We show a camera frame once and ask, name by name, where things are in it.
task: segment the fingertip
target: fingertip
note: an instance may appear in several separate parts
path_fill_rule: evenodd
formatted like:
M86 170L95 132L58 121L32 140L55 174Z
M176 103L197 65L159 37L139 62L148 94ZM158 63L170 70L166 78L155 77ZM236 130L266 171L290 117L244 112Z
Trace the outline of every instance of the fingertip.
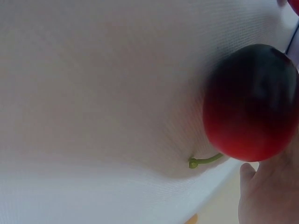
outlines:
M248 184L255 174L255 169L249 163L244 163L240 167L241 188Z

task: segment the white mesh fabric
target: white mesh fabric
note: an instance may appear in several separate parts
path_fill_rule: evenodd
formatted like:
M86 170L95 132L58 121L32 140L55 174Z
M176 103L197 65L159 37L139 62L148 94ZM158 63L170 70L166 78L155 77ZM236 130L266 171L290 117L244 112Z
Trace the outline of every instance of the white mesh fabric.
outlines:
M239 164L188 168L215 153L202 81L296 22L276 0L1 1L0 223L183 223Z

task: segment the dark fruit skin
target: dark fruit skin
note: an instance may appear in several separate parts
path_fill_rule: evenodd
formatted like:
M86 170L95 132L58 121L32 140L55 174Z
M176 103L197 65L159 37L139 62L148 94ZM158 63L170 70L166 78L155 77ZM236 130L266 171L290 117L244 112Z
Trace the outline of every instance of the dark fruit skin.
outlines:
M222 153L263 161L291 141L299 123L299 75L269 45L242 48L211 75L203 104L204 128Z
M299 1L298 0L288 0L289 4L295 11L297 15L299 15Z

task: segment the cherry stem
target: cherry stem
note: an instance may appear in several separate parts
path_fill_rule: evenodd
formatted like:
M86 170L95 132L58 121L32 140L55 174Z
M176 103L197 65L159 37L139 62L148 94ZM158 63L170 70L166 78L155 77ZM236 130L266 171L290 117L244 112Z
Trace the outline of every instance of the cherry stem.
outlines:
M215 156L212 156L207 159L195 159L195 158L190 158L189 159L189 168L194 169L196 168L199 164L207 164L216 161L217 159L220 159L223 156L223 154L218 153Z

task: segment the hand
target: hand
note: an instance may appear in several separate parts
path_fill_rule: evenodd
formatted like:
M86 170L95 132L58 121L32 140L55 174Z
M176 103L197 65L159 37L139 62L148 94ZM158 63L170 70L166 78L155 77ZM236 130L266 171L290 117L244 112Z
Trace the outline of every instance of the hand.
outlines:
M240 168L240 224L299 223L299 138L280 155L260 163L255 171Z

